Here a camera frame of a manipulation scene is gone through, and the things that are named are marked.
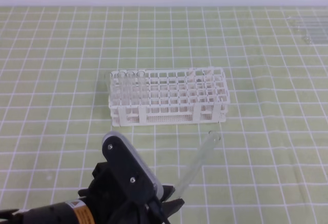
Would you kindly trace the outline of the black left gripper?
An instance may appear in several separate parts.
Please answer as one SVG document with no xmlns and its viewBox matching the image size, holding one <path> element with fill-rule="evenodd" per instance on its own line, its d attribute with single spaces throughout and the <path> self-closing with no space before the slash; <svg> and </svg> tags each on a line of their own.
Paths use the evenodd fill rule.
<svg viewBox="0 0 328 224">
<path fill-rule="evenodd" d="M 185 204 L 182 198 L 169 200 L 175 192 L 172 185 L 163 185 L 161 201 L 154 197 L 143 205 L 134 203 L 124 194 L 107 162 L 98 163 L 92 175 L 90 185 L 78 194 L 96 223 L 164 223 L 164 213 L 169 218 Z"/>
</svg>

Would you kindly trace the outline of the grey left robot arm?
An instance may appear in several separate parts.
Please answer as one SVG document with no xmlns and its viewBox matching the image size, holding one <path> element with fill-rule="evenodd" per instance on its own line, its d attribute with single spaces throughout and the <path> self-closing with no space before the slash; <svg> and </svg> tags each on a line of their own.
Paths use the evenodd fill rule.
<svg viewBox="0 0 328 224">
<path fill-rule="evenodd" d="M 158 198 L 142 169 L 116 170 L 100 162 L 92 175 L 78 199 L 24 212 L 1 210 L 1 223 L 169 223 L 185 203 L 181 198 L 168 200 L 173 186 L 164 186 L 164 195 Z"/>
</svg>

